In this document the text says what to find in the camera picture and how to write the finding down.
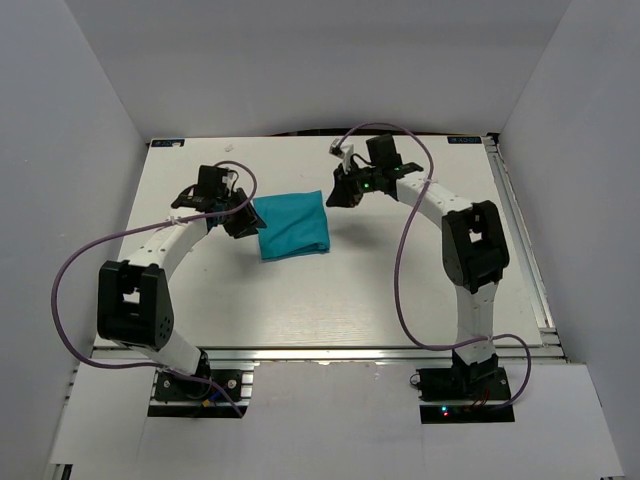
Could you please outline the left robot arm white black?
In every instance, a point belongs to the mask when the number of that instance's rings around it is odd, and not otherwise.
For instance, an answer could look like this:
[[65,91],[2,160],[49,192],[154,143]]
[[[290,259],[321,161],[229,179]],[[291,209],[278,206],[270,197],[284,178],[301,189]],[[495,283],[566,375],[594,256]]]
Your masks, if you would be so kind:
[[255,193],[236,185],[241,167],[235,161],[200,166],[197,181],[178,194],[146,243],[121,261],[103,264],[98,275],[100,338],[182,375],[207,376],[205,353],[174,327],[169,280],[214,228],[241,239],[266,227],[251,202]]

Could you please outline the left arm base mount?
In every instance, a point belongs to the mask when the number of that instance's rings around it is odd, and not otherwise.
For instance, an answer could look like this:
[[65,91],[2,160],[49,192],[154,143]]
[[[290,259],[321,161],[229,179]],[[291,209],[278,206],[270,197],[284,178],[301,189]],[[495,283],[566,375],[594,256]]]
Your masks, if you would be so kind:
[[200,367],[219,388],[159,371],[154,379],[147,410],[150,418],[239,419],[245,414],[252,387],[251,370],[239,367]]

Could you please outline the teal t-shirt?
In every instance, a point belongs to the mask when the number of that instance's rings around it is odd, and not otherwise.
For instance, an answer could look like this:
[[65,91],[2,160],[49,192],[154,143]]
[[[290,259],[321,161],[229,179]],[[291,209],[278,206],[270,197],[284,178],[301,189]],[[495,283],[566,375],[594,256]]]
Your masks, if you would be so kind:
[[263,261],[330,251],[328,220],[320,190],[259,197],[254,208],[266,224],[258,233]]

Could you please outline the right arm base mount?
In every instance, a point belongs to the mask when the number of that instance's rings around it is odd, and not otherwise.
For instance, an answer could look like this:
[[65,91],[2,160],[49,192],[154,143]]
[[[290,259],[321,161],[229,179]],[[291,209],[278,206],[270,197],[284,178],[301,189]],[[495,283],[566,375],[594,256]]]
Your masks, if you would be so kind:
[[458,384],[448,368],[418,369],[409,377],[410,386],[419,393],[422,425],[514,423],[511,405],[499,405],[511,398],[505,369],[482,379],[479,384]]

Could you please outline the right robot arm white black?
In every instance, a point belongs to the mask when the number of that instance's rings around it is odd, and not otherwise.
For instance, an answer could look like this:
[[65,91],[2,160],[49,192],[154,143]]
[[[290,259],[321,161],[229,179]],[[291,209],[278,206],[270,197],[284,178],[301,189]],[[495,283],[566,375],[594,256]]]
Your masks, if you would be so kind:
[[340,163],[327,207],[354,208],[366,194],[380,192],[410,207],[408,224],[422,215],[439,228],[443,269],[456,293],[456,341],[446,348],[452,367],[469,383],[492,375],[498,368],[494,300],[510,262],[497,206],[471,202],[436,183],[433,162],[404,162],[390,134],[370,138],[366,146],[369,158],[358,166],[346,138],[332,142],[329,152]]

